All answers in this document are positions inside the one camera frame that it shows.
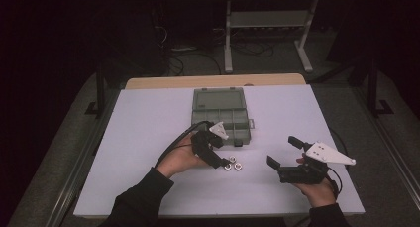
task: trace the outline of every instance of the small metal part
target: small metal part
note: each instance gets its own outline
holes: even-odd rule
[[[232,165],[231,164],[227,164],[226,166],[224,166],[225,170],[231,170],[232,169]]]
[[[234,168],[235,168],[235,170],[241,170],[242,165],[240,163],[235,163]]]
[[[235,156],[230,156],[229,157],[229,161],[234,164],[236,162],[236,157]]]

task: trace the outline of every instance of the black sleeve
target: black sleeve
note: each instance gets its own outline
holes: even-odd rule
[[[117,196],[111,214],[100,227],[154,225],[161,200],[172,186],[173,181],[151,168],[137,185]]]
[[[350,227],[338,203],[309,210],[314,227]]]

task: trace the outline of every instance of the person's left hand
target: person's left hand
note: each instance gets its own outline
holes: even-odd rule
[[[207,166],[203,160],[192,152],[191,136],[192,134],[189,134],[179,141],[176,145],[178,148],[167,154],[157,166],[157,170],[167,178],[193,167]]]

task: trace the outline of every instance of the hand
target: hand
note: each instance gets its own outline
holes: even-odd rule
[[[304,158],[297,159],[296,161],[302,164]],[[319,184],[295,183],[294,186],[299,188],[302,193],[308,197],[309,203],[312,207],[320,207],[336,203],[334,188],[330,181],[326,178],[324,178]]]
[[[176,145],[178,148],[167,154],[157,166],[157,170],[167,178],[193,167],[207,166],[203,160],[192,152],[191,136],[192,134],[189,134],[179,141]]]

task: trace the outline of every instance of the metal stand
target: metal stand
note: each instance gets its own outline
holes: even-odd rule
[[[308,37],[309,30],[312,25],[312,20],[315,15],[315,9],[316,9],[317,4],[318,4],[318,0],[312,0],[311,8],[309,9],[308,15],[306,16],[306,19],[305,19],[303,35],[299,41],[294,42],[294,45],[296,46],[296,49],[297,49],[297,53],[299,54],[300,60],[302,61],[302,64],[303,64],[303,68],[305,69],[306,72],[313,71],[311,62],[309,61],[309,58],[306,55],[304,46],[305,46],[306,38]]]
[[[379,100],[382,109],[376,108],[376,93],[377,93],[377,55],[375,51],[370,48],[366,52],[363,52],[360,56],[353,58],[352,60],[345,62],[340,67],[325,73],[324,75],[309,80],[308,84],[322,83],[327,81],[331,77],[345,71],[348,68],[353,67],[354,70],[350,74],[348,79],[349,85],[359,86],[362,85],[365,78],[368,76],[367,81],[367,108],[373,117],[377,118],[379,114],[393,114],[392,109],[389,107],[385,100]]]
[[[313,68],[304,49],[318,0],[312,0],[309,10],[298,11],[258,11],[258,12],[232,12],[231,1],[227,2],[226,9],[226,43],[225,43],[225,72],[232,73],[231,28],[253,27],[303,27],[300,40],[295,46],[306,72]]]
[[[102,66],[98,65],[96,68],[96,100],[97,102],[90,102],[84,114],[96,115],[96,119],[101,118],[105,108],[105,84]]]

